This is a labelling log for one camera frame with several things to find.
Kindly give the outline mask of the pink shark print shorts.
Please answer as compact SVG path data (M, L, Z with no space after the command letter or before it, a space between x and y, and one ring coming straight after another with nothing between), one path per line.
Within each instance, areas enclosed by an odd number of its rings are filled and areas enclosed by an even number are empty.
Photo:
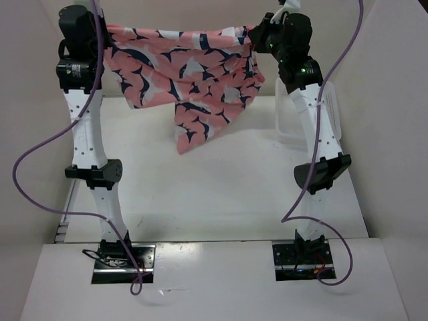
M217 136L257 96L265 78L250 26L166 31L108 25L104 61L133 109L175 105L177 151Z

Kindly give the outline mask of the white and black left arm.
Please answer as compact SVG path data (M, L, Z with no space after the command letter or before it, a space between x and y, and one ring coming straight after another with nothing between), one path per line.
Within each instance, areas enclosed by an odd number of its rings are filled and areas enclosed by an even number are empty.
M98 256L118 267L131 264L134 252L118 197L122 162L109 159L102 143L100 109L104 50L111 46L96 1L76 1L59 12L63 39L56 74L70 111L74 155L66 177L85 181L95 200L102 229Z

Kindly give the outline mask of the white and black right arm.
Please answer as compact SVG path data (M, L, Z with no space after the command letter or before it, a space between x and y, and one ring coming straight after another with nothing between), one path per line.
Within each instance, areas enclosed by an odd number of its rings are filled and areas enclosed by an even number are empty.
M308 263L322 250L325 237L320 218L326 209L328 191L350 166L328 115L322 91L325 81L318 62L309 54L312 25L301 13L266 13L261 23L249 32L257 53L271 54L278 62L279 78L296 107L302 122L310 162L294 169L294 178L302 190L301 219L295 232L293 253Z

